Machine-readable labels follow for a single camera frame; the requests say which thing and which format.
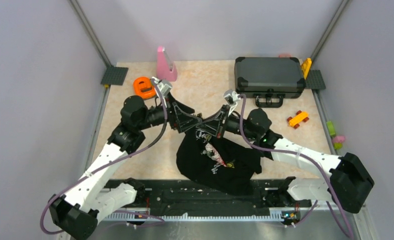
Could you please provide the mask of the black printed t-shirt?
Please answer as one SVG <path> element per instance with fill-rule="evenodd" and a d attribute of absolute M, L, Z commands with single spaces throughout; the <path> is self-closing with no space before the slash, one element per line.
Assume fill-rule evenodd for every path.
<path fill-rule="evenodd" d="M 176 166 L 189 180 L 234 196 L 254 193 L 251 178 L 262 172 L 261 153 L 192 128 L 176 153 Z"/>

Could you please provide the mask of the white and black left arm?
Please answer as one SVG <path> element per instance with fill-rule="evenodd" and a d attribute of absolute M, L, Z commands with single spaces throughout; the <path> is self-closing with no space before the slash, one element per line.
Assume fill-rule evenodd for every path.
<path fill-rule="evenodd" d="M 121 207 L 139 207 L 145 202 L 143 185 L 129 178 L 115 189 L 101 190 L 125 162 L 155 145 L 167 126 L 179 133 L 199 125 L 203 118 L 168 94 L 161 104 L 148 108 L 133 95 L 123 103 L 121 122 L 112 131 L 98 157 L 74 186 L 50 201 L 52 221 L 75 240 L 87 240 L 98 224 Z"/>

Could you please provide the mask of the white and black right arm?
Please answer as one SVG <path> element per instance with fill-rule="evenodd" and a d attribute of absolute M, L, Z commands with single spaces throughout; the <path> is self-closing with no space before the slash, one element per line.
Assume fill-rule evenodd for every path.
<path fill-rule="evenodd" d="M 284 189 L 278 192 L 282 205 L 320 200 L 334 202 L 352 214 L 360 212 L 375 182 L 357 155 L 327 154 L 298 145 L 272 131 L 272 122 L 261 108 L 251 110 L 247 118 L 227 115 L 228 111 L 223 105 L 211 120 L 205 119 L 196 127 L 217 138 L 223 137 L 225 132 L 241 135 L 264 157 L 318 176 L 288 177 Z"/>

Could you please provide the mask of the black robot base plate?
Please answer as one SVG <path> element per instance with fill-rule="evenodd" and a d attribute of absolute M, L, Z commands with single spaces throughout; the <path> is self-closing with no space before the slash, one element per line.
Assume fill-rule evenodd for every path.
<path fill-rule="evenodd" d="M 255 179 L 250 181 L 252 193 L 235 196 L 190 180 L 140 180 L 143 185 L 136 200 L 125 204 L 127 210 L 143 209 L 159 217 L 208 217 L 239 219 L 240 217 L 281 218 L 275 209 L 290 211 L 310 208 L 311 200 L 294 200 L 282 189 L 286 179 Z"/>

